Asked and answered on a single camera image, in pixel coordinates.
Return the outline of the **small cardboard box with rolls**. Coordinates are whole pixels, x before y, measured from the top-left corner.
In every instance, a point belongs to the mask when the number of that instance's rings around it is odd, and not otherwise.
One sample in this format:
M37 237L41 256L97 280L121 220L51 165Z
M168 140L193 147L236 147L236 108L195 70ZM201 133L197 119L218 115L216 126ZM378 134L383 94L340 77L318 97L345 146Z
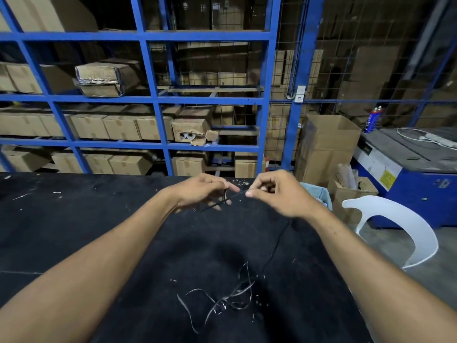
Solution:
M333 204L333 213L345 224L356 226L361 221L362 213L355 208L344 208L346 200L364 196L377 196L378 190L368 177L360 177L350 165L338 164L335 174L329 179L328 192Z

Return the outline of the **person's left forearm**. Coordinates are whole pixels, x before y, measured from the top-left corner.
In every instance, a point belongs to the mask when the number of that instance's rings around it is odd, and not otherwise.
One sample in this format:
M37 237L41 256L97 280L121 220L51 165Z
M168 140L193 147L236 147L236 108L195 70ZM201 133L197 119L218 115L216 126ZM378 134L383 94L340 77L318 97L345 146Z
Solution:
M0 343L85 343L167 216L165 188L131 217L37 277L0 308Z

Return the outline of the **person's right hand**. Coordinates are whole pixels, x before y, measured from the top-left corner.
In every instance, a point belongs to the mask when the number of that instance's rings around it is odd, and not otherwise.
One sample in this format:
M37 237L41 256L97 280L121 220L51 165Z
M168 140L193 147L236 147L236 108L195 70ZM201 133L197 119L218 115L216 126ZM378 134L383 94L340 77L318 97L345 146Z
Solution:
M289 218L309 218L324 205L314 198L285 170L260 173L249 187L258 189L270 187L272 197L270 199L257 199L275 209L278 213Z

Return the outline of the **blue metal shelf rack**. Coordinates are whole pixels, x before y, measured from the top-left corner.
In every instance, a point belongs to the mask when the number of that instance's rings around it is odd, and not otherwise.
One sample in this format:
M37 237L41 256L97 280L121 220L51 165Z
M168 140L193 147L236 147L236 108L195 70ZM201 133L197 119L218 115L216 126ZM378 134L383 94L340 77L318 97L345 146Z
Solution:
M133 8L133 15L136 24L134 32L77 32L77 33L51 33L51 32L23 32L17 22L14 14L7 4L6 0L0 0L0 12L3 15L6 23L10 26L11 33L3 33L0 35L1 41L14 41L19 46L24 55L27 64L31 68L31 72L37 79L38 86L42 89L42 94L0 94L0 101L10 102L45 102L51 108L56 122L61 128L64 138L3 138L0 137L0 144L11 144L20 146L56 146L70 147L76 153L76 158L81 166L83 173L91 173L91 169L83 158L81 148L114 148L114 149L160 149L164 153L165 162L167 165L168 174L174 175L172 169L172 161L170 150L201 150L201 151L232 151L243 153L256 153L258 155L256 173L262 172L262 161L264 159L267 114L270 104L271 95L271 80L273 74L273 66L275 63L275 48L277 41L277 28L279 24L280 6L282 0L267 0L266 4L266 20L265 29L263 31L243 30L243 31L200 31L200 30L158 30L146 31L145 21L140 0L130 0ZM141 48L142 60L145 66L145 72L148 79L149 96L121 96L116 98L88 98L83 95L52 94L50 86L45 80L45 76L38 64L35 56L31 52L28 43L36 40L136 40ZM174 88L180 86L174 83L174 78L171 79L172 86L170 89L159 89L152 64L151 51L149 42L161 41L164 43L174 42L239 42L239 41L261 41L262 47L262 65L260 70L260 86L254 87L254 92L257 92L256 98L228 98L218 97L217 92L223 91L224 87L211 88L206 90L209 96L175 96L172 93ZM159 132L160 143L158 142L134 142L134 141L95 141L94 138L75 138L60 107L56 103L60 102L92 102L92 103L118 103L118 104L148 104L152 105L156 114L157 127ZM217 142L214 144L206 143L203 146L193 146L191 144L171 143L166 140L166 133L163 121L162 105L256 105L258 106L256 115L256 126L258 130L257 145L221 145Z

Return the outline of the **large open cardboard box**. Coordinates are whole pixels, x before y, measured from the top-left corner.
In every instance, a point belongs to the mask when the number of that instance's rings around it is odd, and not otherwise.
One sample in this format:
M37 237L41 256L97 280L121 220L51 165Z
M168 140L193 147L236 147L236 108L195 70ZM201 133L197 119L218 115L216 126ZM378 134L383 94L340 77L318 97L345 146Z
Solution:
M341 115L308 115L295 159L299 182L327 187L339 164L348 165L362 130Z

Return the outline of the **torn cardboard box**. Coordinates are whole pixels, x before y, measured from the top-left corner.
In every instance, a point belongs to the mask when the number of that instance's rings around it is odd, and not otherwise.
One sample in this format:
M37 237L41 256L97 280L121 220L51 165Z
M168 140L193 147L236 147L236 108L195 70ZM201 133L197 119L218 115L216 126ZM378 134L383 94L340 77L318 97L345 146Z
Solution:
M192 146L205 146L219 139L219 132L212 130L205 119L174 119L172 130L176 142Z

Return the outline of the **white plastic chair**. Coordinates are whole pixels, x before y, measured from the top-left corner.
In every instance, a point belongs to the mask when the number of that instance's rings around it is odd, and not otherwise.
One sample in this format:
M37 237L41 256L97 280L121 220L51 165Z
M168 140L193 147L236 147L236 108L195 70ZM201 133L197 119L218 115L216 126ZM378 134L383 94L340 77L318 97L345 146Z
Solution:
M342 202L343 208L354 208L362 213L355 233L360 235L368 219L382 216L403 229L414 242L414 252L405 262L403 270L431 259L439 249L437 236L431 226L411 209L383 197L367 195Z

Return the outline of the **stacks of flat cardboard boxes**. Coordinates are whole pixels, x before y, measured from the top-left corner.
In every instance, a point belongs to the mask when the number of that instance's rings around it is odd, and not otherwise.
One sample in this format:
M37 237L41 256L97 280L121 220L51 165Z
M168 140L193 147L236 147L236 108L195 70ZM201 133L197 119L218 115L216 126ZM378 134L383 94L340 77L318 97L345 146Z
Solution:
M380 126L408 126L421 102L457 101L457 54L454 52L438 75L444 53L425 64L411 78L400 72L400 47L397 45L343 46L320 43L312 61L305 99L314 102L301 107L299 124L307 115L342 115L360 128L374 109L382 105ZM294 51L277 51L273 69L271 100L285 100L292 75ZM270 104L266 132L265 156L281 161L286 142L292 102ZM454 126L457 124L457 103L428 104L418 115L416 127Z

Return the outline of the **person's right forearm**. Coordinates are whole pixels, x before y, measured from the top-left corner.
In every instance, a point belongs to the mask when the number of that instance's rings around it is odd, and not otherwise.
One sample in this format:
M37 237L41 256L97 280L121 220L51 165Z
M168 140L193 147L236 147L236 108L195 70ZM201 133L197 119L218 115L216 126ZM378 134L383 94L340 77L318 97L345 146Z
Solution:
M457 343L457 312L363 242L319 202L303 217L382 343Z

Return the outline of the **blue spray can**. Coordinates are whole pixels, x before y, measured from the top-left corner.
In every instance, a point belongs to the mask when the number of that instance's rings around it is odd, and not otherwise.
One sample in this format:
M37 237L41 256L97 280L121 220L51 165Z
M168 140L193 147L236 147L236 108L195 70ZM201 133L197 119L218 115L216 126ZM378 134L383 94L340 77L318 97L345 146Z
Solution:
M370 133L373 132L378 124L378 121L380 120L380 117L382 115L383 108L382 106L377 106L374 109L371 110L368 119L366 121L366 124L363 128L364 133Z

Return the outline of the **light blue plastic bin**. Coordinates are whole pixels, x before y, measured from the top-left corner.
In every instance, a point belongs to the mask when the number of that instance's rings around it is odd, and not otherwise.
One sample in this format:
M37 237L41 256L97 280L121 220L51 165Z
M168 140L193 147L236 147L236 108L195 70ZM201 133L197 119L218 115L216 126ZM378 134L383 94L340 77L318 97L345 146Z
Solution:
M327 188L304 182L301 182L300 184L310 193L310 195L320 201L330 211L333 211L332 199Z

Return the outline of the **row of brown cardboard boxes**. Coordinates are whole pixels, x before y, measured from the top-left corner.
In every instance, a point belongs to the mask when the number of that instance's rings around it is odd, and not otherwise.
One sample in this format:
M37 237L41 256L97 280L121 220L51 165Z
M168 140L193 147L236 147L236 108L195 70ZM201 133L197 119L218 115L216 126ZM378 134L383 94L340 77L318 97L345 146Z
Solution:
M151 105L61 105L64 118L75 138L101 140L160 141ZM0 108L0 136L64 137L50 108L39 103Z

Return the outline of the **blue strapping machine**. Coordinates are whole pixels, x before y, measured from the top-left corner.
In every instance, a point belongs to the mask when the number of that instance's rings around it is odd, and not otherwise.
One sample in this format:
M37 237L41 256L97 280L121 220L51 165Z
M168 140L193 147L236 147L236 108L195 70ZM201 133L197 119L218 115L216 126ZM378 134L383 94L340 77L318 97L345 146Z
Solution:
M380 197L402 204L433 228L457 228L457 150L423 142L418 129L362 133L351 165Z

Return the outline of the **white power strip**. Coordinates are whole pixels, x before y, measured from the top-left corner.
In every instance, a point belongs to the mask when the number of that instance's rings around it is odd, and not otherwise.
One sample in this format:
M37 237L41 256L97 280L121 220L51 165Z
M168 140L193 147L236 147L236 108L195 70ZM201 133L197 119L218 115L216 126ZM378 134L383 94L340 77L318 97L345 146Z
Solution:
M451 141L447 138L443 138L441 136L435 135L433 133L426 133L425 134L425 139L430 140L436 144L439 144L440 146L443 146L445 148L451 148L457 150L457 142Z

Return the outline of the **person's left hand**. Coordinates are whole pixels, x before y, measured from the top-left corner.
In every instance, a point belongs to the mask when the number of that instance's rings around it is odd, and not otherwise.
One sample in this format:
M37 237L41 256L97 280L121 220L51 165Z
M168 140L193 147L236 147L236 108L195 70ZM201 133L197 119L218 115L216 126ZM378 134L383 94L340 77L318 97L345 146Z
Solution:
M223 194L214 192L214 180L226 180L221 177L201 173L167 188L174 200L174 213L187 208L199 209L200 203L221 210L221 202L231 205L226 190Z

